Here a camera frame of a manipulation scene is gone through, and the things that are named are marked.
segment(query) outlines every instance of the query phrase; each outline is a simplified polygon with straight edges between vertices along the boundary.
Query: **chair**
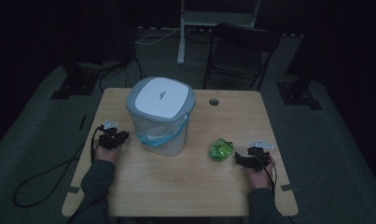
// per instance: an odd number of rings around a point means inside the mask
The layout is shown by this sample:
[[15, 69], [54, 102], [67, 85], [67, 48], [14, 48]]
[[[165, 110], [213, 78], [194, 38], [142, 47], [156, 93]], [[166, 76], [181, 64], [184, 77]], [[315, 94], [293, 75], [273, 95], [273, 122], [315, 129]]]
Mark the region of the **chair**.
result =
[[281, 36], [266, 30], [220, 23], [211, 31], [210, 50], [202, 88], [213, 70], [217, 74], [252, 79], [250, 87], [260, 77], [257, 91], [278, 48]]

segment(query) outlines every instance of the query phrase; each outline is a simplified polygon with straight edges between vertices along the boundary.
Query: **dark background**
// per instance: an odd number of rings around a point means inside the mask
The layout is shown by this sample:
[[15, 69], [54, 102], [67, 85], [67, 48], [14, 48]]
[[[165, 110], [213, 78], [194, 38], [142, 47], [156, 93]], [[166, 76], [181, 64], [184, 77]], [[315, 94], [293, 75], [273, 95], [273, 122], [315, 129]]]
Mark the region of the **dark background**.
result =
[[[93, 63], [123, 58], [130, 54], [131, 28], [178, 27], [179, 4], [0, 1], [0, 139], [65, 58]], [[252, 6], [247, 0], [187, 1], [187, 9], [199, 10]], [[257, 27], [305, 35], [287, 73], [327, 87], [376, 176], [376, 1], [263, 0]]]

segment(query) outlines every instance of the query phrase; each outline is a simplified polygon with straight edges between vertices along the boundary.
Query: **bucket lid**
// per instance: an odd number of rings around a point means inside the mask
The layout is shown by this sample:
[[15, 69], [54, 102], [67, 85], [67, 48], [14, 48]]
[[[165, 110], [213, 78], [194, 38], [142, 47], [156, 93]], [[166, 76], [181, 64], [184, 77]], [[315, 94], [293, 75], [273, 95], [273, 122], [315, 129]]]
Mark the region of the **bucket lid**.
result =
[[135, 107], [149, 115], [172, 119], [188, 98], [188, 87], [169, 78], [150, 80], [138, 93]]

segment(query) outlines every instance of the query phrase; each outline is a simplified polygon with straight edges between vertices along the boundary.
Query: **wire on floor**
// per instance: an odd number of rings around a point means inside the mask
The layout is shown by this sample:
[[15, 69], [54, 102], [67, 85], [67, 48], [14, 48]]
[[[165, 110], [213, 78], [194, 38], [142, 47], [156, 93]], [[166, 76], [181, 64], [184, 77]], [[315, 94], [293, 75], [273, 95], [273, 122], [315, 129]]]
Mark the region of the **wire on floor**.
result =
[[[20, 208], [29, 208], [29, 207], [34, 207], [34, 206], [37, 206], [41, 203], [43, 203], [45, 200], [47, 200], [51, 194], [53, 194], [53, 192], [56, 190], [57, 187], [59, 187], [59, 185], [61, 184], [62, 180], [63, 180], [63, 177], [65, 176], [69, 166], [72, 164], [72, 162], [74, 161], [78, 161], [79, 158], [76, 158], [76, 155], [77, 153], [83, 149], [83, 147], [85, 146], [85, 144], [82, 144], [74, 153], [74, 155], [71, 157], [71, 159], [69, 159], [68, 161], [63, 161], [59, 164], [57, 164], [56, 166], [46, 170], [46, 171], [43, 171], [41, 173], [38, 173], [36, 175], [32, 175], [28, 178], [26, 178], [25, 180], [23, 180], [15, 189], [14, 193], [13, 193], [13, 204], [20, 207]], [[67, 164], [67, 166], [65, 167], [65, 169], [63, 170], [63, 173], [61, 174], [60, 178], [58, 179], [57, 183], [54, 185], [53, 189], [47, 194], [45, 195], [42, 199], [34, 202], [34, 203], [22, 203], [22, 202], [19, 202], [19, 199], [18, 199], [18, 196], [19, 196], [19, 192], [20, 190], [26, 185], [28, 184], [29, 182], [33, 181], [34, 179], [40, 177], [41, 175], [45, 175], [45, 174], [48, 174], [50, 173], [51, 171], [63, 166]]]

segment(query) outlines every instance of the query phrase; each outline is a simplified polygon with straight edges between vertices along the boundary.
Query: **crumpled green plastic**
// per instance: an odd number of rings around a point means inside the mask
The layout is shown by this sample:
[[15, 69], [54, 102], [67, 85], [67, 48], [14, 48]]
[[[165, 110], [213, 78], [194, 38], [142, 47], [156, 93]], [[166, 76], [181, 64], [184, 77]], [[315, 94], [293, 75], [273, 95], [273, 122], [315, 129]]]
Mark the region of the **crumpled green plastic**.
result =
[[213, 143], [210, 150], [210, 157], [214, 161], [225, 160], [234, 151], [234, 146], [232, 142], [227, 142], [223, 138], [219, 138]]

